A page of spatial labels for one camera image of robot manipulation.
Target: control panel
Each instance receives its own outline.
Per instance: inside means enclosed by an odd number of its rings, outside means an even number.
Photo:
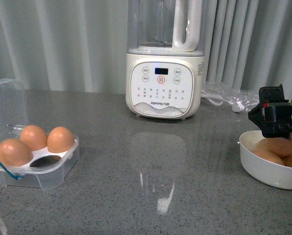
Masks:
[[[131,103],[141,114],[181,116],[191,105],[193,84],[193,74],[182,64],[141,63],[131,73]]]

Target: red power button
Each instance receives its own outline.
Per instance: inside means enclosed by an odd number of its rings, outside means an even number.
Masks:
[[[159,84],[163,84],[165,81],[166,81],[166,79],[165,79],[164,76],[159,76],[159,77],[157,78],[157,82],[158,82]]]

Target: curtain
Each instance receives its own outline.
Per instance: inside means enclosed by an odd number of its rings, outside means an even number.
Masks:
[[[283,84],[292,100],[292,0],[219,0],[216,8],[207,81],[251,91]]]
[[[0,79],[125,93],[127,0],[0,0]],[[292,0],[208,0],[205,75],[292,100]]]

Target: plastic bag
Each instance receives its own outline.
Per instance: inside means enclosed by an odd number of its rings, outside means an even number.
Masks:
[[[243,114],[247,114],[259,103],[257,93],[236,90],[222,82],[204,82],[201,89],[201,97],[207,103]]]

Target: egg carton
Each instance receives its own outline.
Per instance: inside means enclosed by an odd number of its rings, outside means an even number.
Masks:
[[[24,127],[28,126],[24,85],[16,79],[0,79],[0,143],[9,138],[18,138]],[[50,153],[41,149],[33,152],[33,160],[23,166],[6,166],[8,171],[22,178],[12,178],[0,166],[0,184],[51,189],[64,182],[66,174],[79,160],[79,139],[74,135],[75,143],[62,153]],[[61,159],[49,166],[32,167],[31,163],[45,156],[56,155]]]
[[[76,161],[79,160],[79,140],[74,136],[74,145],[65,152],[51,153],[47,147],[33,151],[33,159],[22,166],[6,166],[14,175],[22,178],[17,180],[10,177],[8,173],[0,166],[0,184],[3,187],[8,185],[42,188],[47,190],[55,188],[64,182],[66,174],[70,171]],[[45,167],[32,167],[31,165],[46,156],[57,156],[60,160],[54,164]]]

